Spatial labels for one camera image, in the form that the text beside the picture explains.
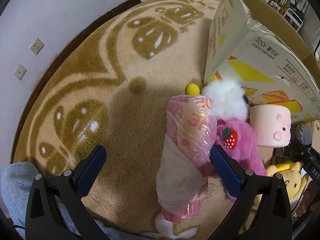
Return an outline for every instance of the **marshmallow shaped toy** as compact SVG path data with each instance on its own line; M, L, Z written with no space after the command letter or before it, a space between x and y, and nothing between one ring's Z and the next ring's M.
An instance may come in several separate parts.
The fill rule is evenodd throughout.
M257 134L260 147L285 147L290 141L290 110L279 105L250 108L250 126Z

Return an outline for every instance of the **wall outlet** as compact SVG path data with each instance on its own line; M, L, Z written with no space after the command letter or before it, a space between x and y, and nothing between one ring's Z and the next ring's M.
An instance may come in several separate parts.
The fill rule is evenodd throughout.
M37 38L35 43L31 45L30 49L34 54L38 55L38 53L41 51L43 47L44 47L44 44L42 43L41 40L39 40L39 38Z
M13 75L17 79L21 80L26 72L27 72L27 70L23 66L19 65L19 67L17 67L17 69Z

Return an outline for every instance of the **human hand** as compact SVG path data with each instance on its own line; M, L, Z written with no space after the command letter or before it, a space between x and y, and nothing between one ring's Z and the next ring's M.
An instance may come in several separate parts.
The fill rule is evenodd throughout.
M303 193L303 198L296 210L296 214L301 217L306 211L307 211L307 207L308 207L308 203L310 203L310 192L311 191L314 191L316 189L317 185L311 181L308 185L308 188L305 190L305 192ZM316 202L316 203L313 203L311 206L310 206L310 210L312 212L316 211L317 208L320 206L320 201Z

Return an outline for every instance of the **light blue cloth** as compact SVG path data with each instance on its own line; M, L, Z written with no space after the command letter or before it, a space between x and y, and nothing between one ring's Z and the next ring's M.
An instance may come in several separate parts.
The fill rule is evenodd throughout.
M39 171L32 163L22 162L11 164L2 174L1 193L14 225L25 227L29 193L33 179L38 173ZM64 204L58 202L58 206L69 230L79 235ZM110 240L148 240L148 238L142 236L135 236L114 228L107 228L99 220L95 220L95 222ZM24 230L17 228L17 231L25 239Z

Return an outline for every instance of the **yellow ball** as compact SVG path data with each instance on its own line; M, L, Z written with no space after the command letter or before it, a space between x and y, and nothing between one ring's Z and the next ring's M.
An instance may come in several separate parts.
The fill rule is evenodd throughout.
M194 83L191 83L188 85L187 87L187 95L199 95L200 94L200 88L194 84Z

